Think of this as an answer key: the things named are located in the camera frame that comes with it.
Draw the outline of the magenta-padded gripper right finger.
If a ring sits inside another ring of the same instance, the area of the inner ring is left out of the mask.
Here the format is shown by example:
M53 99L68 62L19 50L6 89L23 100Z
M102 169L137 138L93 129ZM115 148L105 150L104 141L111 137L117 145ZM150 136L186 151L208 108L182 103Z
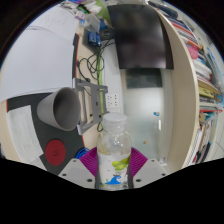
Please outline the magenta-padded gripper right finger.
M167 175L167 171L156 159L148 159L137 149L131 149L128 168L128 185L130 189L146 186Z

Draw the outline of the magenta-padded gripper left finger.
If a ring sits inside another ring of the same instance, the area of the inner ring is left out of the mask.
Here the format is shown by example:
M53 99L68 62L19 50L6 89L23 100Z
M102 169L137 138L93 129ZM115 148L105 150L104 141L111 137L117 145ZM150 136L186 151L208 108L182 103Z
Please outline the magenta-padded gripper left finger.
M71 159L60 172L59 177L78 186L94 189L98 174L97 149L93 148L80 159Z

